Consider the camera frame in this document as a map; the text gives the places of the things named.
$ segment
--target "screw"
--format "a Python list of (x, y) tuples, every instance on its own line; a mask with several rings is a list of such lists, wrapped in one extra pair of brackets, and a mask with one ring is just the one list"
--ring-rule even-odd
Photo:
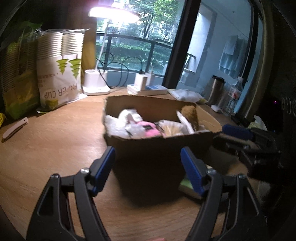
[(87, 174), (87, 173), (89, 173), (89, 168), (84, 167), (80, 171), (81, 171), (82, 174)]
[(213, 168), (209, 169), (207, 171), (208, 174), (215, 174), (216, 173), (216, 170), (214, 170)]
[(239, 174), (240, 179), (246, 179), (246, 176), (244, 174)]

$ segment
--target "wooden table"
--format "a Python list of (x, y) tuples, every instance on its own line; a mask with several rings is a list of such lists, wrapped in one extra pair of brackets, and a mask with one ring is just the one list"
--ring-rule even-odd
[[(111, 93), (121, 94), (126, 90)], [(75, 174), (105, 151), (101, 121), (105, 97), (91, 96), (39, 117), (30, 116), (28, 125), (0, 143), (0, 204), (22, 236), (26, 235), (31, 213), (49, 176)], [(207, 106), (203, 108), (211, 113)], [(211, 114), (221, 124), (232, 123), (223, 115)], [(1, 127), (0, 135), (10, 126)], [(241, 172), (242, 168), (231, 172)], [(112, 240), (184, 240), (200, 207), (183, 196), (156, 206), (136, 207), (122, 196), (112, 172), (103, 192), (94, 200)], [(70, 204), (76, 233), (83, 235), (74, 195), (70, 195)], [(219, 233), (222, 222), (220, 214), (214, 234)]]

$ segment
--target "yellow object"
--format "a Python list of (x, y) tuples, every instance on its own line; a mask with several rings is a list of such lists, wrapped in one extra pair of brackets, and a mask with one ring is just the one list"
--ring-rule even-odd
[(0, 113), (0, 127), (2, 126), (5, 119), (6, 119), (6, 116), (3, 113)]

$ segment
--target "pink plush toy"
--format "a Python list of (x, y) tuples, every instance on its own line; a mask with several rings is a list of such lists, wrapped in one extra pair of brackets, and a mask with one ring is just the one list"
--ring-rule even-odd
[(145, 128), (146, 137), (162, 136), (161, 132), (156, 128), (156, 125), (154, 123), (147, 122), (147, 121), (140, 121), (140, 122), (137, 122), (137, 124)]

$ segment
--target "brown brush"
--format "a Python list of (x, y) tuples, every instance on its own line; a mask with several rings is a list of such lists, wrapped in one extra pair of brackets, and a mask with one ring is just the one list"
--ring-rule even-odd
[(188, 122), (192, 125), (194, 131), (198, 131), (198, 117), (196, 112), (196, 107), (192, 105), (185, 105), (182, 110), (181, 114), (188, 120)]

